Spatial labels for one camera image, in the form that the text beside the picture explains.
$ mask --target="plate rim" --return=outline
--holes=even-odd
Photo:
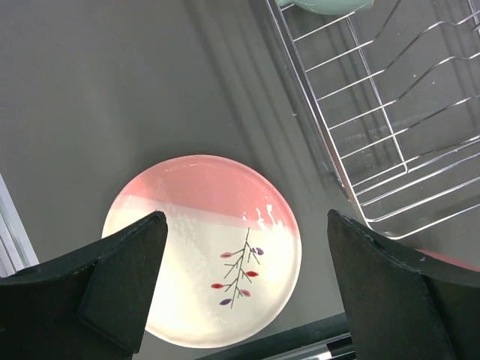
[[[297,264],[296,266],[292,267],[293,269],[295,269],[295,274],[293,276],[293,279],[292,279],[292,284],[291,284],[291,287],[288,289],[288,293],[287,295],[284,297],[283,301],[280,303],[280,306],[278,306],[278,309],[272,313],[272,316],[270,316],[268,318],[267,321],[264,322],[264,324],[262,326],[260,326],[259,328],[253,330],[253,331],[248,331],[245,335],[243,336],[237,336],[234,340],[232,341],[227,341],[227,342],[223,342],[223,343],[219,343],[217,345],[213,345],[211,343],[209,344],[206,344],[206,345],[192,345],[191,343],[188,343],[188,342],[185,342],[185,341],[178,341],[178,340],[170,340],[170,339],[167,339],[165,338],[163,335],[161,335],[158,331],[153,331],[151,329],[149,329],[149,324],[148,324],[148,321],[147,323],[145,324],[145,330],[154,335],[156,338],[159,338],[163,341],[166,341],[167,343],[170,343],[170,344],[173,344],[173,345],[178,345],[178,346],[181,346],[181,347],[187,347],[187,348],[190,348],[190,349],[216,349],[218,347],[227,347],[229,345],[233,345],[233,344],[237,344],[241,341],[245,341],[249,338],[251,338],[252,336],[260,333],[263,329],[265,329],[268,325],[270,325],[271,323],[273,323],[273,321],[278,317],[278,315],[280,315],[280,313],[283,311],[283,309],[285,308],[285,306],[287,305],[288,301],[291,299],[292,297],[292,294],[293,294],[293,291],[295,290],[296,288],[296,284],[298,283],[298,280],[299,280],[299,275],[300,275],[300,268],[302,266],[302,236],[300,234],[300,229],[299,229],[299,224],[295,218],[295,214],[293,213],[293,210],[292,208],[290,207],[290,204],[285,200],[284,196],[281,194],[281,192],[265,177],[263,176],[261,173],[259,173],[258,171],[256,171],[255,169],[252,169],[251,167],[243,164],[243,163],[240,163],[236,160],[233,160],[233,159],[230,159],[228,157],[222,157],[222,156],[218,156],[218,155],[210,155],[210,154],[190,154],[190,155],[184,155],[184,156],[180,156],[180,157],[173,157],[173,158],[170,158],[168,160],[164,160],[164,161],[161,161],[159,163],[156,163],[152,166],[149,166],[148,168],[144,169],[142,172],[138,173],[137,175],[135,175],[131,180],[129,180],[127,182],[127,184],[120,190],[120,192],[118,193],[118,195],[115,197],[115,199],[112,201],[112,205],[109,207],[108,209],[108,212],[106,213],[106,216],[105,216],[105,220],[103,222],[103,229],[102,229],[102,238],[105,237],[105,229],[106,229],[106,224],[107,224],[107,220],[110,216],[110,212],[112,211],[113,209],[113,206],[115,205],[115,203],[117,202],[117,200],[121,199],[122,196],[124,195],[125,191],[127,190],[128,188],[128,185],[134,180],[136,179],[137,177],[141,176],[143,173],[159,166],[159,165],[166,165],[166,164],[169,164],[169,163],[174,163],[176,161],[185,161],[185,160],[188,160],[188,159],[195,159],[195,158],[209,158],[209,159],[212,159],[213,161],[216,161],[216,162],[220,162],[220,163],[228,163],[230,166],[234,166],[234,167],[240,167],[242,170],[246,171],[248,173],[249,176],[253,176],[257,179],[259,179],[262,184],[264,186],[266,186],[267,188],[269,188],[270,191],[272,191],[274,193],[274,196],[277,197],[277,199],[279,199],[283,204],[286,205],[286,210],[287,212],[289,212],[289,216],[292,220],[292,225],[295,226],[295,229],[292,229],[294,231],[294,234],[293,234],[293,238],[295,239],[295,250],[297,252]]]

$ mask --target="pink glaze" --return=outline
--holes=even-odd
[[[298,234],[293,213],[277,189],[258,172],[223,157],[192,155],[164,161],[134,178],[118,195],[117,206],[128,195],[247,221],[258,221],[260,211],[264,224],[281,222]]]

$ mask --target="purple leaf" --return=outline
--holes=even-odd
[[[227,304],[229,304],[231,301],[232,301],[231,298],[226,298],[226,299],[220,301],[220,305],[227,305]]]

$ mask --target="leaf pattern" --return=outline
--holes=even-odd
[[[220,301],[220,305],[228,305],[232,301],[231,298],[226,298],[222,301]]]
[[[213,283],[210,285],[212,289],[223,289],[225,290],[223,293],[229,292],[230,289],[233,289],[233,292],[230,292],[230,298],[225,298],[224,300],[220,301],[218,304],[225,306],[230,304],[230,309],[233,308],[233,303],[236,299],[240,297],[250,298],[251,293],[247,289],[240,289],[241,284],[246,283],[247,281],[252,284],[253,281],[251,278],[255,278],[259,276],[259,273],[256,271],[247,271],[245,272],[245,266],[250,264],[250,260],[255,260],[256,264],[260,265],[260,261],[257,258],[258,256],[262,256],[265,252],[260,247],[251,247],[248,243],[248,235],[250,234],[250,228],[248,228],[247,236],[245,237],[245,242],[243,248],[237,250],[235,253],[230,253],[227,251],[226,253],[222,253],[220,255],[221,259],[229,259],[230,257],[235,257],[236,260],[230,260],[229,263],[224,263],[225,266],[229,268],[226,272],[223,279],[232,278],[231,274],[234,274],[235,279],[230,283],[228,280],[227,283]]]

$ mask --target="pink object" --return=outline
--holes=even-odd
[[[103,236],[154,210],[165,213],[169,232],[147,331],[184,347],[223,347],[281,312],[302,244],[292,210],[268,180],[223,157],[164,161],[120,192]]]
[[[470,265],[470,264],[466,264],[464,262],[461,262],[457,259],[453,259],[453,258],[448,257],[446,255],[442,255],[441,253],[435,253],[433,251],[420,250],[420,249],[417,249],[417,251],[420,251],[421,253],[423,253],[425,255],[428,255],[429,257],[434,257],[435,259],[445,261],[446,263],[456,265],[456,266],[460,266],[461,268],[473,270],[474,272],[480,272],[480,268],[477,268],[477,267],[475,267],[473,265]]]

